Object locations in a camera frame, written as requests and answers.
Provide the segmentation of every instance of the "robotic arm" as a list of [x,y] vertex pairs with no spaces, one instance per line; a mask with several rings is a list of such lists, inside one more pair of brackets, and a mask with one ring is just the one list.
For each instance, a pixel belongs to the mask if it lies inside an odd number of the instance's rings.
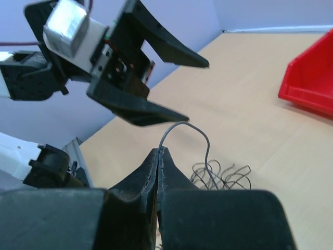
[[137,0],[126,1],[113,26],[89,16],[74,0],[25,7],[40,52],[7,53],[0,62],[0,95],[15,101],[43,101],[69,79],[90,83],[87,96],[136,126],[188,117],[147,101],[154,62],[142,52],[147,41],[164,62],[206,68],[206,59],[169,33]]

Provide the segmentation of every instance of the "red plastic bin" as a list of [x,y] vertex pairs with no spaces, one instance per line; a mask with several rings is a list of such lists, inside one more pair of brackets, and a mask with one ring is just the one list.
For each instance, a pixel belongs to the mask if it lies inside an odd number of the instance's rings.
[[289,63],[278,97],[333,116],[333,29]]

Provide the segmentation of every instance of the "red wire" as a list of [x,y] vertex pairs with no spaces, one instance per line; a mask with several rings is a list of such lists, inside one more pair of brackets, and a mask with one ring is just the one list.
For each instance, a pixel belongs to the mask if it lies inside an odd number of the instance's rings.
[[[87,9],[87,13],[89,14],[93,9],[94,0],[89,0],[89,5]],[[34,46],[40,45],[40,42],[0,42],[0,47],[4,46]]]

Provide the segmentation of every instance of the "white wall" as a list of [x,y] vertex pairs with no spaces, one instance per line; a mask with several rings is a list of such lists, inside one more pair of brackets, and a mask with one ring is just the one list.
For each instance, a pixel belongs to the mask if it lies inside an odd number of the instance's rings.
[[[2,1],[0,4],[0,40],[34,41],[23,15],[25,4],[33,0]],[[94,0],[93,18],[112,24],[124,0]],[[220,34],[213,0],[142,0],[149,11],[180,41],[199,51]],[[37,47],[0,47],[0,51]],[[147,55],[156,68],[149,86],[154,86],[175,69],[163,64],[149,46]],[[86,97],[87,84],[69,82],[67,96],[57,93],[44,102],[13,102],[0,99],[0,131],[23,140],[48,143],[62,148],[75,137],[86,140],[110,119],[112,113]]]
[[226,31],[313,32],[333,25],[332,0],[214,0],[214,4]]

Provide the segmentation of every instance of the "white robot arm segment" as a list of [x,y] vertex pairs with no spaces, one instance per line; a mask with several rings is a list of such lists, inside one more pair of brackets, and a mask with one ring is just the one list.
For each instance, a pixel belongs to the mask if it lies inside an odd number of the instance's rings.
[[31,171],[29,162],[41,153],[38,143],[27,142],[0,132],[0,170],[23,181]]

